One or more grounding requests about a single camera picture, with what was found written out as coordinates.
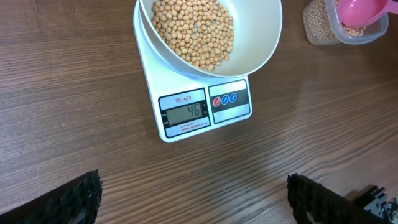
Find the pink plastic scoop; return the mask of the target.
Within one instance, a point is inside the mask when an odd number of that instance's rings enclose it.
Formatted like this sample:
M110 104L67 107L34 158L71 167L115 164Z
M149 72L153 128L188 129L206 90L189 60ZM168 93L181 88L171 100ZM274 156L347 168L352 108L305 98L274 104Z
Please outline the pink plastic scoop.
M397 14L395 0L340 0L340 21L348 27L366 27L386 13Z

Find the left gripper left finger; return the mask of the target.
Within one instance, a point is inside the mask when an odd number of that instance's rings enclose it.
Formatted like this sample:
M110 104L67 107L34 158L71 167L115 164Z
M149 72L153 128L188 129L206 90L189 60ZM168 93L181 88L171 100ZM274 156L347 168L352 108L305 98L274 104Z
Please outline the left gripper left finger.
M1 223L94 223L102 200L98 170L89 171L1 215Z

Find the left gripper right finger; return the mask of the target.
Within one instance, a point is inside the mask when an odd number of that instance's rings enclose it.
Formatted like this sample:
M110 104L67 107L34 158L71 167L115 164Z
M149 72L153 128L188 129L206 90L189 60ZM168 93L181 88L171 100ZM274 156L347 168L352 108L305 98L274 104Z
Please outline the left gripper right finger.
M386 221L304 175L287 177L287 200L297 223L380 224Z

